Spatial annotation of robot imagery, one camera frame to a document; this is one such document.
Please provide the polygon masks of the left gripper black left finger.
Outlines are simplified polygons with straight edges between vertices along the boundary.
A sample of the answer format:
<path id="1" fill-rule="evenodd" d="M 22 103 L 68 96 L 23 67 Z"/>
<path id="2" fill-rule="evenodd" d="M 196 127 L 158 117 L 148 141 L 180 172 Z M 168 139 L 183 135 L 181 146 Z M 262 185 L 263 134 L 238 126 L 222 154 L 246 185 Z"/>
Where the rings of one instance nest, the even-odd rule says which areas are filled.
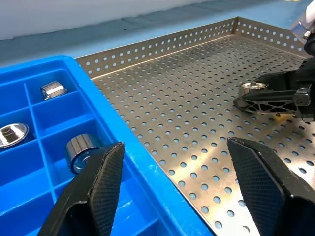
<path id="1" fill-rule="evenodd" d="M 40 236 L 108 236 L 118 206 L 125 145 L 98 149 L 65 187 L 41 227 Z"/>

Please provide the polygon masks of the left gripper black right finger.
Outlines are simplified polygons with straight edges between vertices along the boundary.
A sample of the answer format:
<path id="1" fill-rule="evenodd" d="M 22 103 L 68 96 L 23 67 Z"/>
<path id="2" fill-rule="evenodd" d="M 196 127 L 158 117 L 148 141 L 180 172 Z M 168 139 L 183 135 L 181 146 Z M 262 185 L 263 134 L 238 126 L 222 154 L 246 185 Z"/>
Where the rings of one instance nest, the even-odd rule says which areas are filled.
<path id="1" fill-rule="evenodd" d="M 240 190 L 262 236 L 313 236 L 314 189 L 266 145 L 229 137 Z"/>

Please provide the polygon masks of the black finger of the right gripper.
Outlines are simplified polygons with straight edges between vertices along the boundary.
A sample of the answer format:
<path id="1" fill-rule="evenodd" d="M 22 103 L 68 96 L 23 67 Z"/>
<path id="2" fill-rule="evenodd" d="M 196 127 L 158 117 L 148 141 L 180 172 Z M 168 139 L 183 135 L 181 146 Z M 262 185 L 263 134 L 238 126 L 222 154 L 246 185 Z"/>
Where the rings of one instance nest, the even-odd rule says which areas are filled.
<path id="1" fill-rule="evenodd" d="M 298 89 L 295 70 L 264 74 L 255 79 L 254 82 L 266 84 L 267 90 L 272 91 L 286 91 Z"/>
<path id="2" fill-rule="evenodd" d="M 233 103 L 241 111 L 252 114 L 294 114 L 297 112 L 294 94 L 294 90 L 250 92 Z"/>

